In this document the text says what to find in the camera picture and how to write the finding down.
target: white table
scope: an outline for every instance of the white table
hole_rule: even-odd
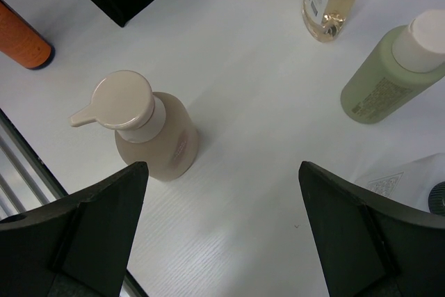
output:
[[[156,0],[124,29],[89,0],[5,1],[57,54],[38,72],[0,55],[0,107],[69,192],[124,167],[111,131],[67,121],[109,72],[144,74],[200,130],[194,166],[147,187],[129,270],[150,297],[327,296],[301,161],[354,180],[445,151],[445,81],[373,126],[339,104],[389,29],[445,0],[357,0],[325,45],[301,0]]]

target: ribbed black cap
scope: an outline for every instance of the ribbed black cap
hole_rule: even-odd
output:
[[[445,182],[436,184],[428,196],[428,207],[432,214],[445,216]]]

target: white bottle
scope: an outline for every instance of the white bottle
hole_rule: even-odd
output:
[[[431,189],[445,181],[445,153],[360,177],[355,184],[418,210],[430,212]]]
[[[145,161],[155,179],[176,179],[195,160],[198,134],[184,105],[170,94],[153,93],[139,73],[109,74],[91,103],[70,118],[72,127],[92,122],[115,130],[122,159],[127,164]]]

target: orange cylinder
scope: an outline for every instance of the orange cylinder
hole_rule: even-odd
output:
[[[55,53],[54,48],[2,0],[0,51],[30,70],[48,66]]]

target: yellow liquid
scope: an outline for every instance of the yellow liquid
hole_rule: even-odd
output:
[[[320,42],[334,40],[343,28],[354,2],[355,0],[328,0],[323,21],[317,24],[307,14],[311,9],[310,4],[303,0],[302,13],[307,30]]]

